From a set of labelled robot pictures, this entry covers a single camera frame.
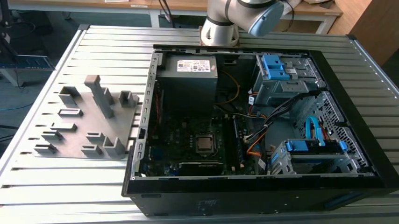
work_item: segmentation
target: wooden cabinet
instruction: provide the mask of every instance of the wooden cabinet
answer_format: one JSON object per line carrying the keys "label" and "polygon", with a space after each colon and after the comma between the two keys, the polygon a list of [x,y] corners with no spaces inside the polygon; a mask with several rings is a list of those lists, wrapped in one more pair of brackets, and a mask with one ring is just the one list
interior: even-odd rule
{"label": "wooden cabinet", "polygon": [[379,65],[399,48],[399,0],[335,0],[343,11],[330,34],[354,34]]}

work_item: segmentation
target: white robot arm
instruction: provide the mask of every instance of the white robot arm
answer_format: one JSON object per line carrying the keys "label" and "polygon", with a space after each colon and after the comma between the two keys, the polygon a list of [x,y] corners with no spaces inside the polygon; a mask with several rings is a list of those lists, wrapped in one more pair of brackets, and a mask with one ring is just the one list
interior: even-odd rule
{"label": "white robot arm", "polygon": [[285,5],[281,0],[209,0],[201,40],[209,46],[235,46],[238,27],[265,36],[278,24]]}

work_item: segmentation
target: circuit board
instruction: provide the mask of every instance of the circuit board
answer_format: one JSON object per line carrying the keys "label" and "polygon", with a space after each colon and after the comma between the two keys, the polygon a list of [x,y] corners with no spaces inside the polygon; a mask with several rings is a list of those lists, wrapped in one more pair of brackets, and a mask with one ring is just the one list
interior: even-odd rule
{"label": "circuit board", "polygon": [[142,171],[147,176],[254,174],[246,155],[245,118],[166,119],[147,150]]}

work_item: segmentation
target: slotted aluminum surface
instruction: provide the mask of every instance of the slotted aluminum surface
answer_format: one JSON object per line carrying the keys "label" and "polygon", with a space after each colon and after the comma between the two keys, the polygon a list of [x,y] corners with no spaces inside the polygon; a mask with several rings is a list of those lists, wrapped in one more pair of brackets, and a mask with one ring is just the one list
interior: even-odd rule
{"label": "slotted aluminum surface", "polygon": [[[0,160],[0,220],[6,220],[4,223],[286,223],[285,220],[291,223],[289,220],[293,219],[303,219],[303,223],[327,222],[319,218],[334,218],[335,222],[342,223],[393,223],[398,220],[399,192],[365,199],[331,212],[147,218],[131,199],[120,196],[126,160],[36,158],[31,154],[38,141],[35,138],[47,128],[43,125],[48,125],[51,118],[58,116],[42,113],[60,107],[56,93],[63,85],[90,91],[83,84],[84,77],[100,75],[102,85],[111,91],[130,90],[143,99],[152,45],[198,45],[199,36],[197,29],[91,26],[87,31],[78,31]],[[273,33],[266,38],[255,38],[242,33],[241,36],[243,47],[314,49],[325,53],[390,161],[399,170],[397,89],[389,86],[390,81],[357,43],[341,35]],[[136,116],[135,124],[139,124],[139,119],[140,116]],[[132,127],[131,136],[136,135],[138,130]]]}

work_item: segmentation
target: blue cable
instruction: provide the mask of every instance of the blue cable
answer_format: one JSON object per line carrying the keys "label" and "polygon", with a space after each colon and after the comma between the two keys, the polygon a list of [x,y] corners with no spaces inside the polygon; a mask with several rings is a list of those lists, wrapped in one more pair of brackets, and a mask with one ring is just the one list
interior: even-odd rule
{"label": "blue cable", "polygon": [[15,108],[0,108],[0,111],[12,111],[12,110],[18,110],[18,109],[22,109],[22,108],[26,108],[28,106],[31,106],[34,103],[28,104],[28,105],[24,105],[24,106],[20,106],[20,107],[15,107]]}
{"label": "blue cable", "polygon": [[315,138],[319,140],[321,146],[326,146],[326,142],[323,140],[323,132],[319,126],[318,118],[314,116],[309,116],[306,119],[305,129],[306,129],[306,138],[310,139],[313,137],[311,134],[311,123],[314,123],[314,134]]}

